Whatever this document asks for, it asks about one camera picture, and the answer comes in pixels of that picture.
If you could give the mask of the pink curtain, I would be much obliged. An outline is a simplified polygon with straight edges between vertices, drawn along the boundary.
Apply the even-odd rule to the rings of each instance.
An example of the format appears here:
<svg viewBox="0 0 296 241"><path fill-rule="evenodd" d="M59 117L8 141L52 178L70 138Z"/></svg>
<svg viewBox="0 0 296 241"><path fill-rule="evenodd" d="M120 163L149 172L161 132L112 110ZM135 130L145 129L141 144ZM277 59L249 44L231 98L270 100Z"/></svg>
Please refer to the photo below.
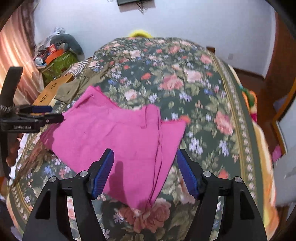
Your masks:
<svg viewBox="0 0 296 241"><path fill-rule="evenodd" d="M23 68L14 96L15 104L32 104L44 89L43 78L34 63L34 10L37 1L24 1L1 30L1 85L11 66Z"/></svg>

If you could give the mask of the yellow round object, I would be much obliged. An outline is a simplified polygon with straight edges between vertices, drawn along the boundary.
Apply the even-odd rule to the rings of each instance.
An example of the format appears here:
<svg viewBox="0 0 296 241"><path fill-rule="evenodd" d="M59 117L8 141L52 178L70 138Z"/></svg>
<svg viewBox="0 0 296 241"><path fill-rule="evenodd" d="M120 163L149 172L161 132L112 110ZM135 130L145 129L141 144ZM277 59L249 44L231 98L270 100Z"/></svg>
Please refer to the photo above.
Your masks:
<svg viewBox="0 0 296 241"><path fill-rule="evenodd" d="M141 38L152 38L152 35L149 34L147 31L144 30L134 30L129 34L130 38L137 38L137 37L141 37Z"/></svg>

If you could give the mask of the olive green pants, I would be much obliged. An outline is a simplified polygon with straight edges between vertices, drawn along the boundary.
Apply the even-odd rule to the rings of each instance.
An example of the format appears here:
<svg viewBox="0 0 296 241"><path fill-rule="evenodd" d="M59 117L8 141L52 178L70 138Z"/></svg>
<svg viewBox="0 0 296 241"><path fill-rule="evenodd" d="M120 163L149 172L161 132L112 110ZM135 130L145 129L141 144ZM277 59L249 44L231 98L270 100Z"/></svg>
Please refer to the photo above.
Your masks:
<svg viewBox="0 0 296 241"><path fill-rule="evenodd" d="M110 63L102 65L99 61L91 60L71 65L63 76L72 74L74 78L58 88L55 99L69 104L89 86L102 82L110 67Z"/></svg>

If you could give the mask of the floral bed cover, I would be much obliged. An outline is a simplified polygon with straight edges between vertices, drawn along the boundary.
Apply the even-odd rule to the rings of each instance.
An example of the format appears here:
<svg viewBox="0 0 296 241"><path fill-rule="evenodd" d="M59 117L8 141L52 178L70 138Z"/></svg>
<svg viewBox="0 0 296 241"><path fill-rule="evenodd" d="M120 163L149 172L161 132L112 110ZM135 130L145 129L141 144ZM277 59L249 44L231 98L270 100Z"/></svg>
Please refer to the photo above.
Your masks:
<svg viewBox="0 0 296 241"><path fill-rule="evenodd" d="M216 114L226 102L226 63L179 38L118 38L90 60L111 64L104 80L93 87L119 108L153 104L163 121L185 121L177 151L185 149L201 166L205 192L199 200L189 194L176 152L150 208L131 208L104 191L92 200L89 168L74 172L44 146L41 134L59 123L46 124L26 138L6 202L21 239L267 240L245 181L219 177L224 160L219 147L225 143Z"/></svg>

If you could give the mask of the brown wooden door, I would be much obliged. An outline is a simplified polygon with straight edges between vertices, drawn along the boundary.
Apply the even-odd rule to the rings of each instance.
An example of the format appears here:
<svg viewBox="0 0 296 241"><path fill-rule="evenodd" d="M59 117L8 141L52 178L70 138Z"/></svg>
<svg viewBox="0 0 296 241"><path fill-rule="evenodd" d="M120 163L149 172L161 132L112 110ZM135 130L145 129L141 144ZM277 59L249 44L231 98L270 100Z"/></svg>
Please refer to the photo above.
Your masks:
<svg viewBox="0 0 296 241"><path fill-rule="evenodd" d="M258 120L263 123L273 119L273 103L286 96L295 81L295 38L278 13L275 23L273 55L259 100Z"/></svg>

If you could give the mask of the green cloth pile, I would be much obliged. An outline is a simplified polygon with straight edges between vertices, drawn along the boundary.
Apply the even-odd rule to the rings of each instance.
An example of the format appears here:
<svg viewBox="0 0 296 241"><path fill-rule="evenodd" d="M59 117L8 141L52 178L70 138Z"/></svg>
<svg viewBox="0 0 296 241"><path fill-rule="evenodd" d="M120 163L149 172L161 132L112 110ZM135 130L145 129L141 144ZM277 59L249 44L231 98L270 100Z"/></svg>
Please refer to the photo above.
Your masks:
<svg viewBox="0 0 296 241"><path fill-rule="evenodd" d="M77 63L77 56L71 51L63 53L61 56L53 60L47 67L40 70L44 86L47 86L51 81L61 77L72 64Z"/></svg>

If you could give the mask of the mustard embroidered cloth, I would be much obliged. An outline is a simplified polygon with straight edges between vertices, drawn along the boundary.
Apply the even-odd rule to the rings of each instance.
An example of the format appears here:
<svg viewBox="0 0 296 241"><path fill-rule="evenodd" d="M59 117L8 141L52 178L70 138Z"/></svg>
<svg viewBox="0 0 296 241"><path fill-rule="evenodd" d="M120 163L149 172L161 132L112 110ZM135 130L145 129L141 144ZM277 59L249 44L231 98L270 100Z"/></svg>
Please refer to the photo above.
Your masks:
<svg viewBox="0 0 296 241"><path fill-rule="evenodd" d="M40 93L40 95L34 101L33 105L38 105L38 106L50 105L50 103L56 96L59 87L64 83L72 81L73 78L74 78L73 74L67 74L56 80L51 81Z"/></svg>

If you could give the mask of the pink pants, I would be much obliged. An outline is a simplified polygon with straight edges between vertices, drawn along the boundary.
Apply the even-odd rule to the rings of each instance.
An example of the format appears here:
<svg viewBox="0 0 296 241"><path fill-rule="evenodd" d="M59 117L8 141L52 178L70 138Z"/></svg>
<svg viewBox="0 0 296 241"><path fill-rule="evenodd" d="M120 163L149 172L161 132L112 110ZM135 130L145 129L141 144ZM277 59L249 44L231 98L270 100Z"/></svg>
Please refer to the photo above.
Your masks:
<svg viewBox="0 0 296 241"><path fill-rule="evenodd" d="M74 172L88 169L106 149L113 150L104 193L131 208L150 208L173 164L185 121L163 121L153 104L119 108L93 86L63 116L62 123L41 134L44 146Z"/></svg>

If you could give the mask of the striped colourful blanket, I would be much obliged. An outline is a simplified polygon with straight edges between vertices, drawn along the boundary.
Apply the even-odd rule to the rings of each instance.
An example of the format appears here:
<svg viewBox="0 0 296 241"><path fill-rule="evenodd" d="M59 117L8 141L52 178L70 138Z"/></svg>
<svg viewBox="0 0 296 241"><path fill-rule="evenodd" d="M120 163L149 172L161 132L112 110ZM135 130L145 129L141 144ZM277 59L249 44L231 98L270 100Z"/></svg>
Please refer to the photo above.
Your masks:
<svg viewBox="0 0 296 241"><path fill-rule="evenodd" d="M267 239L271 240L280 220L275 208L271 155L263 130L255 120L256 104L250 103L255 93L243 87L231 65L225 65L224 76L226 102L224 109L216 114L217 130L224 134L225 143L219 147L224 159L219 177L241 176L261 213Z"/></svg>

